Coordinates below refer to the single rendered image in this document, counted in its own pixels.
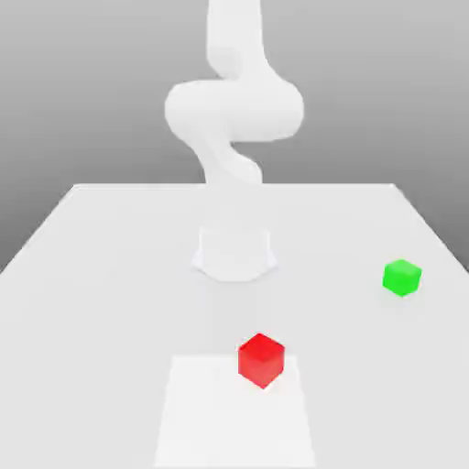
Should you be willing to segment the small red cube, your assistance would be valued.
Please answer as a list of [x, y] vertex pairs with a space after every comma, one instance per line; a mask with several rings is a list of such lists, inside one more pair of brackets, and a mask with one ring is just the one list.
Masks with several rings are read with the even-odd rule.
[[285, 346], [256, 333], [238, 349], [238, 374], [265, 389], [283, 373]]

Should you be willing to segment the small green cube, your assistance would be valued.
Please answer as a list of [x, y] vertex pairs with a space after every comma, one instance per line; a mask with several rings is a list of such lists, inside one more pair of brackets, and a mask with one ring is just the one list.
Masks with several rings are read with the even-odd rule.
[[382, 285], [394, 294], [405, 297], [418, 290], [422, 269], [405, 259], [385, 265]]

